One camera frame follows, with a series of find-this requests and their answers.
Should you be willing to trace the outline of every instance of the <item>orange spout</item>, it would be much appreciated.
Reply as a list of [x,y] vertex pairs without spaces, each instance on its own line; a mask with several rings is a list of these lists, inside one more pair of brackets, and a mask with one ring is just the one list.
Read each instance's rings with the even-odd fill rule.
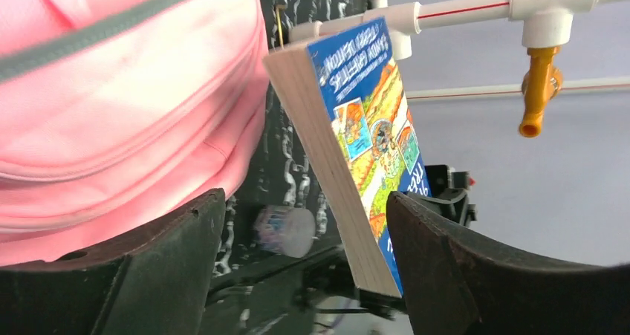
[[560,47],[529,48],[530,70],[523,79],[522,92],[525,96],[525,113],[519,126],[523,137],[537,137],[542,130],[545,107],[562,89],[562,73],[553,66],[553,58]]

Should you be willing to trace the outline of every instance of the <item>pink bag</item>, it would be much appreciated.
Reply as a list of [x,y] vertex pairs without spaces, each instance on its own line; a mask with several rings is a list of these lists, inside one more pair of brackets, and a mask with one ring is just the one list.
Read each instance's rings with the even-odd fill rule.
[[0,2],[0,266],[240,186],[264,126],[259,0]]

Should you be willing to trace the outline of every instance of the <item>blue book cover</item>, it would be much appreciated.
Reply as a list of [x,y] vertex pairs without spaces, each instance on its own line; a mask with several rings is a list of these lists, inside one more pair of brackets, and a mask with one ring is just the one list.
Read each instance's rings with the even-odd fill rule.
[[308,46],[324,104],[375,241],[403,293],[385,208],[395,190],[430,195],[385,19]]

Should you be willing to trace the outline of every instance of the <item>gray trim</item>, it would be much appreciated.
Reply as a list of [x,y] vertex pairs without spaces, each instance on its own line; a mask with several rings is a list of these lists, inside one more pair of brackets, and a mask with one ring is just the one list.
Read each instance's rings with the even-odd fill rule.
[[148,0],[129,10],[78,30],[76,33],[0,59],[0,82],[116,36],[182,1],[186,0]]

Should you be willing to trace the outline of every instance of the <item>book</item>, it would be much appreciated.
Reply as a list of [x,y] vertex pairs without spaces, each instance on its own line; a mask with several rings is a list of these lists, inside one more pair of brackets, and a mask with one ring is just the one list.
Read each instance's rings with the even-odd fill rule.
[[385,20],[287,45],[263,65],[328,199],[355,285],[400,297],[387,198],[430,190]]

